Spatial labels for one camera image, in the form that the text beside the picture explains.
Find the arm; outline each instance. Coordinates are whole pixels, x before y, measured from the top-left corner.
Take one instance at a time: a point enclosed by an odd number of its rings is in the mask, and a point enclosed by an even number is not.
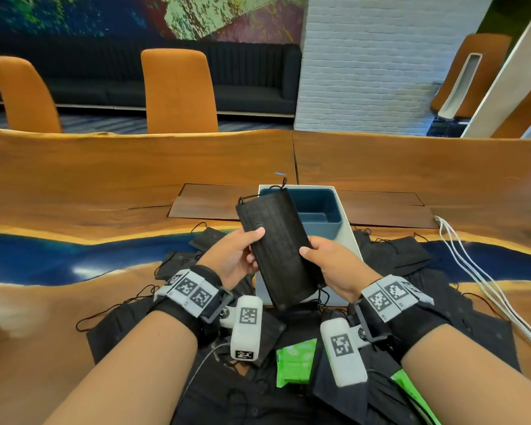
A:
[[[228,289],[258,270],[248,246],[264,229],[226,235],[199,260]],[[169,425],[197,350],[195,335],[154,311],[79,383],[45,425],[142,423]]]
[[[344,246],[310,241],[313,249],[301,248],[301,255],[351,303],[381,278]],[[531,381],[449,325],[421,338],[401,364],[443,425],[531,424]]]

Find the person's left forearm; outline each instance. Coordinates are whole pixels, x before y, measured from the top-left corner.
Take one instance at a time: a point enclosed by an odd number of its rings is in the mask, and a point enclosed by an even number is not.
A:
[[[169,425],[197,340],[174,317],[152,312],[92,369],[45,425]]]

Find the person's right hand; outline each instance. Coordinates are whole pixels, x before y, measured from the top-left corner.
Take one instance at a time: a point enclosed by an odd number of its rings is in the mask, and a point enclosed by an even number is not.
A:
[[[364,264],[354,252],[323,237],[309,236],[312,249],[299,249],[304,259],[317,264],[335,293],[350,303],[360,298],[362,289],[382,277]]]

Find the wooden table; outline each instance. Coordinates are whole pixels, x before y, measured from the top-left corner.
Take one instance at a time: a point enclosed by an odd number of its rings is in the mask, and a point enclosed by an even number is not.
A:
[[[277,171],[295,183],[295,162],[299,183],[416,192],[466,238],[531,253],[531,142],[298,131],[56,138],[0,131],[0,233],[92,244],[188,232],[198,220],[166,217],[185,182],[275,184]],[[76,321],[134,296],[156,265],[63,287],[0,285],[0,424],[47,417],[93,366]],[[531,283],[505,287],[531,321]],[[531,346],[516,340],[531,379]]]

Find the hand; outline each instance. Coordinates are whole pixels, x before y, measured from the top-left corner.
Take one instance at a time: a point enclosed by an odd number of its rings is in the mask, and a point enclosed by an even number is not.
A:
[[[258,271],[258,263],[250,245],[266,233],[263,227],[244,232],[239,228],[221,238],[199,259],[198,264],[219,275],[222,286],[231,290],[248,274]]]
[[[299,253],[317,264],[327,285],[348,302],[357,301],[362,289],[382,278],[341,244],[317,236],[309,236],[309,241],[312,249],[303,246]]]

